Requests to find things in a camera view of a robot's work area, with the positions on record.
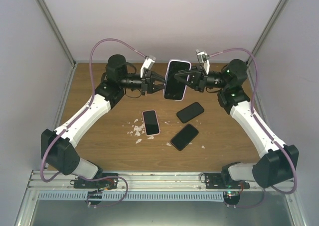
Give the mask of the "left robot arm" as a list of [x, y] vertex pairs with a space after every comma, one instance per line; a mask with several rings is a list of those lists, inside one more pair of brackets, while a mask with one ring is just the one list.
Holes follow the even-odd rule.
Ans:
[[75, 148], [91, 126], [122, 99], [127, 89], [145, 95], [164, 88], [164, 77], [151, 70], [154, 62], [154, 57], [147, 56], [139, 71], [129, 73], [127, 67], [130, 64], [124, 56], [111, 56], [101, 82], [88, 102], [63, 125], [55, 130], [46, 129], [41, 134], [41, 165], [49, 164], [63, 175], [85, 178], [91, 188], [101, 186], [100, 168], [79, 157]]

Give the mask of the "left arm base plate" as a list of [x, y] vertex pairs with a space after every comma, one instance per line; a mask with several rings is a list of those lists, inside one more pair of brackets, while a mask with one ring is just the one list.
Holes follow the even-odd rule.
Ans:
[[118, 173], [101, 173], [97, 176], [97, 178], [108, 178], [94, 182], [75, 178], [69, 183], [71, 186], [74, 187], [74, 189], [88, 189], [89, 191], [87, 193], [85, 201], [88, 201], [91, 206], [97, 206], [102, 202], [103, 191], [113, 190], [117, 188], [118, 176]]

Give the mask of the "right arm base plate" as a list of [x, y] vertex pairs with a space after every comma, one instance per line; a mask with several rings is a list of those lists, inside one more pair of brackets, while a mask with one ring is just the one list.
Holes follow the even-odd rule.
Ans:
[[199, 180], [205, 184], [206, 189], [223, 190], [223, 200], [226, 206], [237, 207], [241, 194], [250, 189], [250, 184], [245, 181], [234, 181], [222, 173], [200, 173]]

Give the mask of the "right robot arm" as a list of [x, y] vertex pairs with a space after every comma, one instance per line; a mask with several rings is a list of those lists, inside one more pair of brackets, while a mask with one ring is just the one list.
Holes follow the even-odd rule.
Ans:
[[203, 92], [205, 88], [218, 88], [218, 102], [243, 128], [260, 157], [257, 163], [235, 162], [222, 168], [221, 184], [231, 189], [238, 181], [256, 182], [262, 188], [292, 179], [293, 193], [297, 188], [296, 167], [299, 151], [277, 137], [254, 108], [253, 99], [244, 92], [242, 84], [247, 79], [247, 65], [239, 59], [231, 60], [221, 71], [208, 71], [206, 63], [179, 70], [174, 79]]

